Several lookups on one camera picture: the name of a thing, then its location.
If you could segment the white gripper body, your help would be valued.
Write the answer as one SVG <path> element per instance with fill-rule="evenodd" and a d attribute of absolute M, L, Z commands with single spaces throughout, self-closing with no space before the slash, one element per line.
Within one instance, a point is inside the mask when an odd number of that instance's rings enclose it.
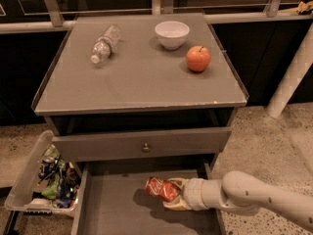
<path fill-rule="evenodd" d="M 183 187 L 183 201 L 189 211 L 204 211 L 207 206 L 204 204 L 201 197 L 201 188 L 204 183 L 203 179 L 192 178 L 188 179 Z"/>

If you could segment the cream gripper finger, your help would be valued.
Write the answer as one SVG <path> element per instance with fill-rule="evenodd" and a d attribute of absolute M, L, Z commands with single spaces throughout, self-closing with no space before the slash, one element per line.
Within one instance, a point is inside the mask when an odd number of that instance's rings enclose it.
<path fill-rule="evenodd" d="M 179 195 L 171 202 L 163 202 L 163 206 L 173 211 L 190 211 L 192 208 L 186 203 L 184 198 Z"/>
<path fill-rule="evenodd" d="M 184 186 L 188 182 L 188 179 L 181 178 L 181 177 L 175 177 L 175 178 L 169 178 L 168 181 L 174 185 L 176 185 L 180 190 L 184 189 Z"/>

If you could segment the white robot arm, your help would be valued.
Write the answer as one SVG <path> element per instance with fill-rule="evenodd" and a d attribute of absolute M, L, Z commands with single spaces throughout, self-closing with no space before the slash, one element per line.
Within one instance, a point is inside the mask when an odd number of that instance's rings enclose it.
<path fill-rule="evenodd" d="M 238 235 L 312 235 L 312 155 L 302 154 L 293 138 L 312 140 L 312 108 L 303 116 L 300 110 L 291 115 L 287 106 L 302 78 L 288 70 L 267 107 L 236 111 L 213 177 L 194 189 L 201 209 L 253 212 L 244 225 L 224 218 L 226 229 Z"/>

